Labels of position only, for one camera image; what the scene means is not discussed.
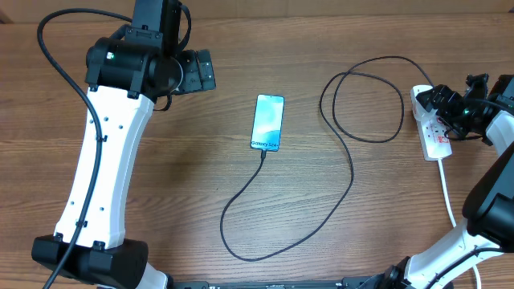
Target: white power strip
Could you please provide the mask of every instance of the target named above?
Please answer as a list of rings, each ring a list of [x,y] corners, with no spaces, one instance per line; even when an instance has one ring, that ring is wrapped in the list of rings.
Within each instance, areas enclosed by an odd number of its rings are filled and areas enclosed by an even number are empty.
[[[417,85],[410,91],[410,99],[412,100],[412,109],[414,116],[421,114],[419,106],[417,107],[416,96],[419,92],[425,92],[432,89],[430,85]],[[451,155],[450,141],[444,136],[446,127],[440,123],[438,117],[433,113],[431,116],[427,114],[422,117],[416,116],[416,124],[418,125],[419,140],[423,150],[423,156],[427,161],[437,161]]]

